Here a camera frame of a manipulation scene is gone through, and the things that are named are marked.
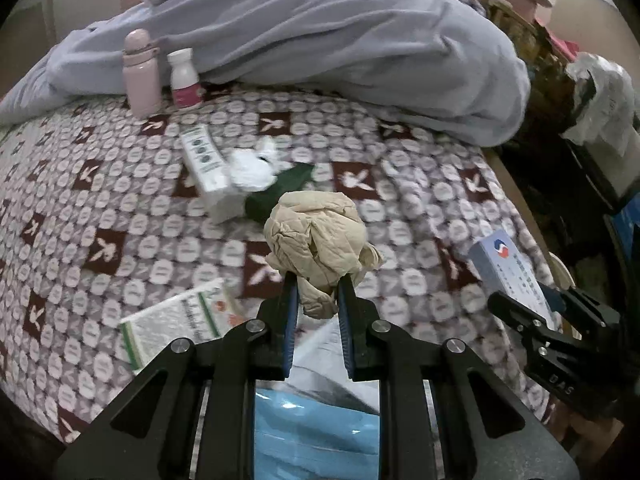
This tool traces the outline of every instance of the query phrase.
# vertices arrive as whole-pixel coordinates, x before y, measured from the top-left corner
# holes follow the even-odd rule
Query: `white bottle cap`
[[[169,60],[169,63],[173,65],[173,64],[184,63],[185,61],[190,60],[192,55],[193,55],[192,48],[184,48],[182,50],[176,50],[175,52],[171,52],[170,54],[167,55],[166,58]]]

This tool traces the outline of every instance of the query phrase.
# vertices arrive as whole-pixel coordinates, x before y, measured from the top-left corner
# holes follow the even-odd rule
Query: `blue and white box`
[[[556,329],[533,270],[504,230],[477,241],[469,249],[468,257],[476,266],[487,295],[501,290],[543,317],[547,327]]]

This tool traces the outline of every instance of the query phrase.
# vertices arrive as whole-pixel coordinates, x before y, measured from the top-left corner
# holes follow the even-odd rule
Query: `white bottle with pink label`
[[[178,110],[193,110],[202,105],[202,87],[193,67],[192,48],[176,50],[167,56],[172,67],[171,92]]]

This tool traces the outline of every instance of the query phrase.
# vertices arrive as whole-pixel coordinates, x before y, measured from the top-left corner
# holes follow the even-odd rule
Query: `pink label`
[[[195,85],[187,86],[187,88],[173,90],[172,94],[174,95],[174,104],[178,108],[188,108],[201,103],[204,92],[200,83],[196,83]]]

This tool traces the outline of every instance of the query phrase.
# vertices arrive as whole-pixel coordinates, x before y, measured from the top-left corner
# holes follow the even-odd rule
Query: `metal screw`
[[[262,332],[266,325],[260,319],[252,319],[247,321],[246,329],[252,334],[257,334],[258,332]]]
[[[383,334],[391,330],[391,323],[385,321],[384,319],[377,319],[373,323],[371,323],[371,328],[373,329],[373,332]]]
[[[171,343],[171,350],[174,353],[181,354],[183,352],[186,352],[190,346],[191,346],[190,341],[188,339],[181,337],[180,339],[176,339]]]
[[[466,345],[460,339],[449,339],[447,341],[447,350],[454,354],[462,354],[465,351]]]

